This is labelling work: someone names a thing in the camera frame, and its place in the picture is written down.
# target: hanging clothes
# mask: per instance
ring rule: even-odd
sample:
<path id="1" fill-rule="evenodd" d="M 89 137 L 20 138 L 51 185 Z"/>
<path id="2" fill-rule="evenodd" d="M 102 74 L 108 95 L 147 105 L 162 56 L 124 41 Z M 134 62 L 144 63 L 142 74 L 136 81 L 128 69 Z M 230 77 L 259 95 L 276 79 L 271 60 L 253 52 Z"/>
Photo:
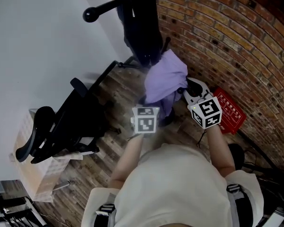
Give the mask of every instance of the hanging clothes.
<path id="1" fill-rule="evenodd" d="M 163 47 L 156 0 L 125 0 L 117 12 L 124 27 L 124 41 L 136 60 L 142 66 L 156 64 Z"/>
<path id="2" fill-rule="evenodd" d="M 182 94 L 177 90 L 187 88 L 187 66 L 168 50 L 161 60 L 149 70 L 144 86 L 146 98 L 144 106 L 160 107 L 160 120 L 169 116 L 172 105 Z"/>

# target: red brick wall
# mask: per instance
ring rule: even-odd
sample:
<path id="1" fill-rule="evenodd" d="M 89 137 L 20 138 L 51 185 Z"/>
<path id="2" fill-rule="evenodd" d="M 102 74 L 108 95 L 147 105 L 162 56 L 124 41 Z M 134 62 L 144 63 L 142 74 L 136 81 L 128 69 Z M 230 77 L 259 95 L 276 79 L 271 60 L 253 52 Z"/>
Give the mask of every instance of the red brick wall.
<path id="1" fill-rule="evenodd" d="M 284 168 L 284 0 L 157 0 L 189 75 L 243 109 L 241 129 Z"/>

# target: black cable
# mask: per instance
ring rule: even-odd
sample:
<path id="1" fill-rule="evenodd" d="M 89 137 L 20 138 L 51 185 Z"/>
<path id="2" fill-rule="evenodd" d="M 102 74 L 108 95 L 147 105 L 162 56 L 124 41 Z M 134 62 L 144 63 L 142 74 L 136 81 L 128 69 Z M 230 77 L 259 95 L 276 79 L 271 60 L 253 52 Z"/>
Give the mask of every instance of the black cable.
<path id="1" fill-rule="evenodd" d="M 26 223 L 24 223 L 24 221 L 20 218 L 18 218 L 18 220 L 25 226 L 25 227 L 30 227 L 29 225 L 27 225 Z"/>
<path id="2" fill-rule="evenodd" d="M 244 134 L 243 131 L 239 129 L 237 133 L 265 159 L 265 161 L 271 166 L 272 169 L 280 171 L 279 168 L 277 168 L 277 166 L 272 162 L 272 160 L 264 153 L 264 151 L 262 151 L 255 142 L 253 142 L 246 134 Z"/>
<path id="3" fill-rule="evenodd" d="M 29 221 L 29 219 L 27 218 L 27 217 L 25 217 L 26 219 L 27 219 L 27 221 L 28 221 L 28 223 L 31 225 L 31 227 L 34 227 L 33 225 L 32 225 L 32 223 Z"/>
<path id="4" fill-rule="evenodd" d="M 255 163 L 250 162 L 250 161 L 245 161 L 244 163 L 246 163 L 246 164 L 252 164 L 252 165 L 254 165 L 254 166 L 255 166 Z"/>
<path id="5" fill-rule="evenodd" d="M 205 135 L 205 133 L 206 133 L 206 130 L 204 130 L 203 134 L 201 135 L 200 140 L 199 140 L 198 143 L 197 143 L 197 147 L 198 147 L 198 148 L 200 148 L 200 142 L 201 142 L 203 136 Z"/>
<path id="6" fill-rule="evenodd" d="M 19 227 L 21 227 L 20 224 L 17 222 L 16 218 L 13 217 L 13 219 L 14 219 L 15 223 L 17 223 L 17 225 L 18 225 Z"/>
<path id="7" fill-rule="evenodd" d="M 127 138 L 126 140 L 131 140 L 132 138 L 135 138 L 135 137 L 137 137 L 137 136 L 139 136 L 139 135 L 141 135 L 141 134 L 140 134 L 140 133 L 138 133 L 138 134 L 134 134 L 133 136 L 131 136 L 131 137 Z"/>

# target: red sign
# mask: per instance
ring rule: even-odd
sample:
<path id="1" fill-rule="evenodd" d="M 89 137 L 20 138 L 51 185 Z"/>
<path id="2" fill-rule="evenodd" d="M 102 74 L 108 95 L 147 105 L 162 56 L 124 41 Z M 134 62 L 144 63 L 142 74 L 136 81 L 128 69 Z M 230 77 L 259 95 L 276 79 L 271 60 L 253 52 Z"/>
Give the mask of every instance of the red sign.
<path id="1" fill-rule="evenodd" d="M 222 108 L 222 120 L 220 123 L 222 133 L 225 134 L 231 132 L 232 134 L 235 134 L 246 119 L 246 115 L 239 106 L 235 104 L 231 96 L 229 96 L 222 88 L 217 88 L 213 95 L 218 98 Z"/>

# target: white wall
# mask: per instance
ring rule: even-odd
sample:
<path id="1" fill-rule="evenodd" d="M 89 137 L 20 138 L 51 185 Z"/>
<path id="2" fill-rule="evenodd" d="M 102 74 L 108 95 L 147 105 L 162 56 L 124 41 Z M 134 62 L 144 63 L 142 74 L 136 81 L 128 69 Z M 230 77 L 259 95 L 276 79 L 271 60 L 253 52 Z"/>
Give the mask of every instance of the white wall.
<path id="1" fill-rule="evenodd" d="M 87 0 L 87 1 L 91 7 L 97 7 L 111 0 Z M 119 20 L 116 9 L 113 9 L 111 11 L 108 11 L 107 13 L 102 14 L 97 21 L 105 30 L 113 48 L 124 62 L 126 59 L 129 58 L 129 56 L 132 55 L 132 53 L 124 43 L 123 26 Z"/>
<path id="2" fill-rule="evenodd" d="M 101 18 L 118 24 L 107 36 L 99 21 L 83 21 L 89 6 L 87 0 L 0 0 L 0 180 L 18 178 L 8 154 L 28 108 L 58 110 L 73 77 L 92 82 L 90 73 L 130 56 L 116 16 Z"/>

